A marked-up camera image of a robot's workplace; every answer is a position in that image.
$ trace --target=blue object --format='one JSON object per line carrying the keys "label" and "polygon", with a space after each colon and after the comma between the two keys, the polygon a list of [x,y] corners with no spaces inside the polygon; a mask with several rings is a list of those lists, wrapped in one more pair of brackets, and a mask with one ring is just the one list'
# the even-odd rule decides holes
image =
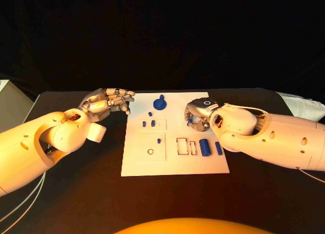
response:
{"label": "blue object", "polygon": [[199,149],[204,157],[211,155],[209,144],[206,139],[199,140]]}
{"label": "blue object", "polygon": [[192,123],[192,119],[188,120],[188,126],[189,126],[189,123]]}
{"label": "blue object", "polygon": [[160,95],[160,98],[153,101],[153,107],[156,110],[163,110],[166,108],[166,101],[163,99],[163,95]]}
{"label": "blue object", "polygon": [[222,150],[221,150],[221,146],[219,146],[218,141],[215,142],[215,146],[217,146],[217,153],[218,153],[218,155],[222,155]]}

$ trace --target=black table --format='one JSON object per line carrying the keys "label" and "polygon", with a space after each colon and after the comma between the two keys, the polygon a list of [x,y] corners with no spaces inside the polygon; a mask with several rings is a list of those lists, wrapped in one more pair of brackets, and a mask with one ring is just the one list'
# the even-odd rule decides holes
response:
{"label": "black table", "polygon": [[[260,88],[205,91],[218,103],[292,115],[273,91]],[[27,121],[75,108],[86,93],[45,92]],[[101,143],[86,140],[46,172],[40,196],[10,233],[112,233],[173,217],[224,219],[274,233],[325,233],[325,184],[300,171],[243,153],[225,151],[228,174],[121,177],[125,121],[123,112],[112,113],[99,122],[107,127]],[[325,172],[312,174],[325,179]],[[0,218],[24,199],[37,181],[0,198]],[[0,231],[29,203],[0,224]]]}

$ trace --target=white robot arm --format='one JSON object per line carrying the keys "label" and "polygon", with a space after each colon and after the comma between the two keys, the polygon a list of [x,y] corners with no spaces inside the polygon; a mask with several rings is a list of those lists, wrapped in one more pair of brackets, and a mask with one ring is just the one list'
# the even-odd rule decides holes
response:
{"label": "white robot arm", "polygon": [[[260,115],[245,109],[260,111]],[[198,123],[192,122],[193,115],[201,118]],[[185,120],[198,131],[211,128],[225,150],[282,167],[325,171],[323,124],[251,107],[219,107],[208,98],[186,105]]]}
{"label": "white robot arm", "polygon": [[[76,109],[49,113],[0,133],[0,196],[32,182],[85,139],[101,142],[107,129],[94,122],[111,111],[130,114],[125,101],[134,101],[133,96],[128,90],[98,89]],[[52,146],[46,151],[39,141]]]}

